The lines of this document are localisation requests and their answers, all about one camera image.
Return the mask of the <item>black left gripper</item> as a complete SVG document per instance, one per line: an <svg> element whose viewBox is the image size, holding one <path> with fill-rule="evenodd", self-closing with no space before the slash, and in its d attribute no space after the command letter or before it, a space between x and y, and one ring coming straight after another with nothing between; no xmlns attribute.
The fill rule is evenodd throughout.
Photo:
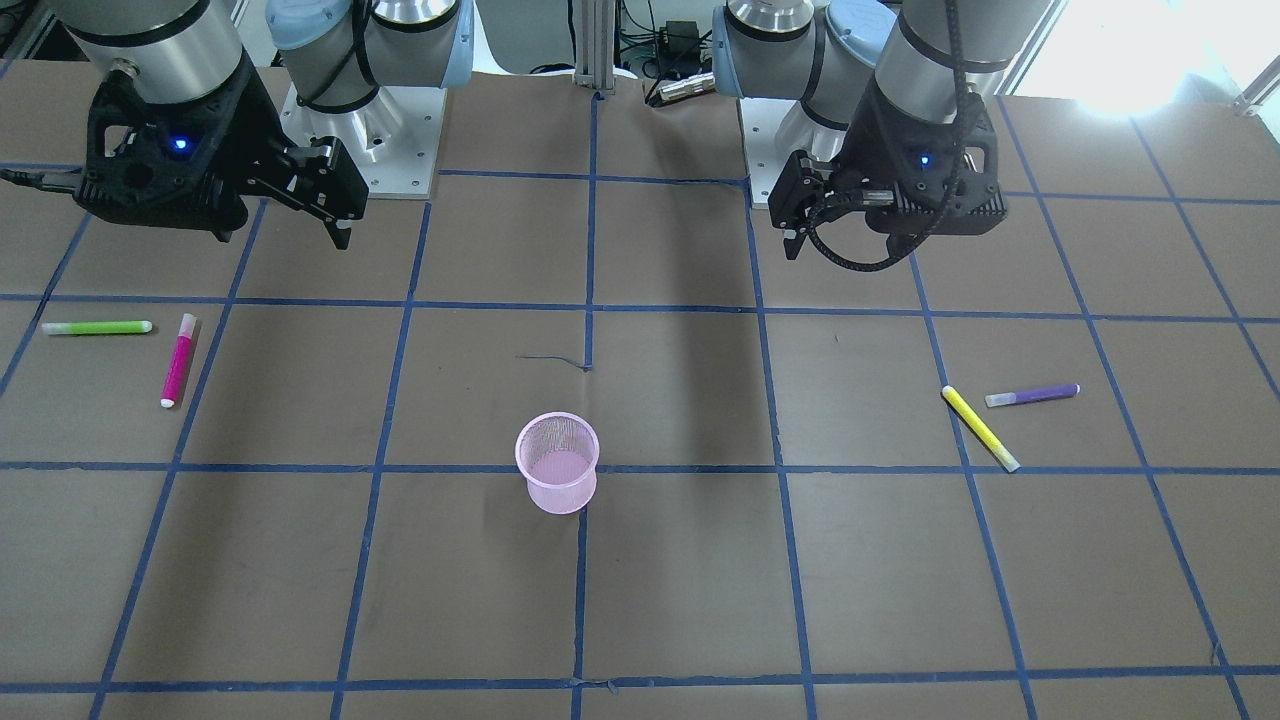
<svg viewBox="0 0 1280 720"><path fill-rule="evenodd" d="M893 105L870 82L847 128L838 160L796 150L768 197L771 223L782 231L794 261L812 243L831 261L817 227L851 211L847 193L881 192L888 205L869 208L868 225L884 234L977 236L1009 217L998 182L998 145L979 94L963 94L960 122L920 120ZM835 174L838 170L838 187Z"/></svg>

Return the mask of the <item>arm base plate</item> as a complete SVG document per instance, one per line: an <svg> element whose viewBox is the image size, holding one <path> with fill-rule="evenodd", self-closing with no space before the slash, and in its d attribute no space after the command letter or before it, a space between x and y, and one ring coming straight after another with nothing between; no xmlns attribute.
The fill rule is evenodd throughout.
<svg viewBox="0 0 1280 720"><path fill-rule="evenodd" d="M305 109L289 87L282 126L297 143L333 136L367 182L371 199L429 200L436 178L448 91L384 87L365 108L342 114Z"/></svg>
<svg viewBox="0 0 1280 720"><path fill-rule="evenodd" d="M765 210L788 156L797 149L820 161L838 154L846 129L812 119L799 100L741 97L739 115L751 205Z"/></svg>

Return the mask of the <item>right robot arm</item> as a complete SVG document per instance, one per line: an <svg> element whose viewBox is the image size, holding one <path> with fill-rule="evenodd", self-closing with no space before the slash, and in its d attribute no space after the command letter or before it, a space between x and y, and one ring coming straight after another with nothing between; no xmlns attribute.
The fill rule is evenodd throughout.
<svg viewBox="0 0 1280 720"><path fill-rule="evenodd" d="M55 1L102 74L84 163L6 170L119 224L227 242L247 197L335 249L370 197L425 199L442 113L490 58L472 1Z"/></svg>

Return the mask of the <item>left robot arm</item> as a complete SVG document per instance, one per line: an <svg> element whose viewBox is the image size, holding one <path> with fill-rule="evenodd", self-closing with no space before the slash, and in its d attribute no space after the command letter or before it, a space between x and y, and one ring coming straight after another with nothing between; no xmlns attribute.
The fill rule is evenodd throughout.
<svg viewBox="0 0 1280 720"><path fill-rule="evenodd" d="M726 1L718 92L790 101L795 132L765 193L783 252L888 269L934 236L1009 217L987 102L1047 1Z"/></svg>

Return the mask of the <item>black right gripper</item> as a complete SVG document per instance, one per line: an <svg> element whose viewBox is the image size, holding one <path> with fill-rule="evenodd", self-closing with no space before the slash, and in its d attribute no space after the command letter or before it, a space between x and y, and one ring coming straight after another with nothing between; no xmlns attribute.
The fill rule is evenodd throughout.
<svg viewBox="0 0 1280 720"><path fill-rule="evenodd" d="M146 102L140 73L114 61L90 105L77 204L119 225L202 231L223 243L248 220L244 195L266 195L320 220L349 247L369 184L339 138L296 146L247 53L212 92Z"/></svg>

